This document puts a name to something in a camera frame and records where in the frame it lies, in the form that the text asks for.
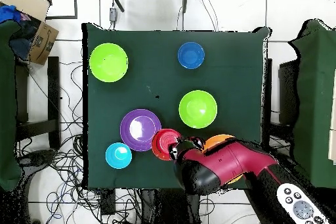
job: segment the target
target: cardboard box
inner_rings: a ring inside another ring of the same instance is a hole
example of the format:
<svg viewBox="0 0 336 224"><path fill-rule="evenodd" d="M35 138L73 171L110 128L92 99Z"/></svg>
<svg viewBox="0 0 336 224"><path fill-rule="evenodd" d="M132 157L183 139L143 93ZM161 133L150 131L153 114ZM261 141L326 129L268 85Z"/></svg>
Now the cardboard box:
<svg viewBox="0 0 336 224"><path fill-rule="evenodd" d="M22 60L44 65L58 35L58 30L42 22L48 8L45 8L41 0L0 0L0 6L8 3L14 5L17 11L26 14L27 17L27 20L19 22L21 30L16 32L9 41L12 50Z"/></svg>
<svg viewBox="0 0 336 224"><path fill-rule="evenodd" d="M47 17L50 3L47 0L0 0L5 5L14 5L20 12L26 13L42 22Z"/></svg>

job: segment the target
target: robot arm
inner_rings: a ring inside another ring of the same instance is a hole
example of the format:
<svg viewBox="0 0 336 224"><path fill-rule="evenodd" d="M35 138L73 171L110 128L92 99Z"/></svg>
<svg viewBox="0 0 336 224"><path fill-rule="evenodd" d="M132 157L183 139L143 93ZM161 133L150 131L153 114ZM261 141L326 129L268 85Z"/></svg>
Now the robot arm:
<svg viewBox="0 0 336 224"><path fill-rule="evenodd" d="M169 146L175 175L186 193L208 195L244 174L275 223L329 224L315 199L271 154L235 138L206 152L203 143L191 137Z"/></svg>

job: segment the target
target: green table surface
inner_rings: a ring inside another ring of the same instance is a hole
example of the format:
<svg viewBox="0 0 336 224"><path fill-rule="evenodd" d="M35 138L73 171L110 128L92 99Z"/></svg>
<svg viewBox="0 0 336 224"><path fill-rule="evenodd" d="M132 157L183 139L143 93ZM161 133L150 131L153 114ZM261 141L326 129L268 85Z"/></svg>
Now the green table surface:
<svg viewBox="0 0 336 224"><path fill-rule="evenodd" d="M14 155L17 113L15 61L9 47L9 39L19 29L13 20L0 23L0 187L5 191L14 189L21 176Z"/></svg>
<svg viewBox="0 0 336 224"><path fill-rule="evenodd" d="M336 166L328 159L336 31L326 29L320 20L309 20L292 44L300 58L293 155L314 186L336 189Z"/></svg>
<svg viewBox="0 0 336 224"><path fill-rule="evenodd" d="M97 80L88 71L89 188L178 188L173 163L159 160L152 151L133 152L125 169L113 169L105 161L112 143L122 142L119 127L126 113L145 108L160 119L162 128L182 135L208 139L221 133L260 142L263 41L268 28L246 32L128 32L108 31L87 24L88 58L101 43L121 46L129 58L125 76L115 83ZM203 64L183 68L179 47L188 41L205 51ZM192 129L179 117L179 102L187 92L201 89L218 105L215 121L204 129ZM232 187L244 188L241 178Z"/></svg>

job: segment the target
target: bowl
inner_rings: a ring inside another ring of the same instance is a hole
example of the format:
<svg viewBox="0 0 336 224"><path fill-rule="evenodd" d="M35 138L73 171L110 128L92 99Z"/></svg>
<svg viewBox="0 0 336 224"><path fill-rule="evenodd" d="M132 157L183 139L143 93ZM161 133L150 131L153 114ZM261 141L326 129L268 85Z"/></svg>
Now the bowl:
<svg viewBox="0 0 336 224"><path fill-rule="evenodd" d="M204 61L205 52L201 45L196 42L183 44L177 53L180 64L190 70L198 68Z"/></svg>
<svg viewBox="0 0 336 224"><path fill-rule="evenodd" d="M120 80L128 69L125 51L117 44L103 43L90 55L89 66L93 76L103 82Z"/></svg>
<svg viewBox="0 0 336 224"><path fill-rule="evenodd" d="M217 103L206 91L187 93L180 101L178 112L181 120L189 127L201 129L210 125L217 115Z"/></svg>
<svg viewBox="0 0 336 224"><path fill-rule="evenodd" d="M132 152L127 145L114 143L107 148L105 159L112 168L123 169L131 163Z"/></svg>
<svg viewBox="0 0 336 224"><path fill-rule="evenodd" d="M153 137L152 151L160 160L172 160L169 156L168 146L176 143L180 133L174 129L161 129Z"/></svg>
<svg viewBox="0 0 336 224"><path fill-rule="evenodd" d="M152 148L153 136L161 129L159 118L147 109L136 109L120 123L120 136L132 150L144 152Z"/></svg>

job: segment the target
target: remote button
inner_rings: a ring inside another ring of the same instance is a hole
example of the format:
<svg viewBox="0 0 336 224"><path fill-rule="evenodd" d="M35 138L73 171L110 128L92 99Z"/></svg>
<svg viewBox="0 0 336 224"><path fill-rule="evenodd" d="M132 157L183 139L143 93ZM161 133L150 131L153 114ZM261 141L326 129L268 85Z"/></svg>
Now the remote button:
<svg viewBox="0 0 336 224"><path fill-rule="evenodd" d="M322 224L323 223L323 219L319 216L314 217L314 221L317 224Z"/></svg>
<svg viewBox="0 0 336 224"><path fill-rule="evenodd" d="M296 199L300 199L300 198L301 198L300 193L298 193L298 192L294 193L294 198L296 198Z"/></svg>
<svg viewBox="0 0 336 224"><path fill-rule="evenodd" d="M287 204L293 203L293 199L291 197L286 197L286 203Z"/></svg>
<svg viewBox="0 0 336 224"><path fill-rule="evenodd" d="M293 211L299 219L308 219L314 214L312 206L305 201L297 201L293 206Z"/></svg>

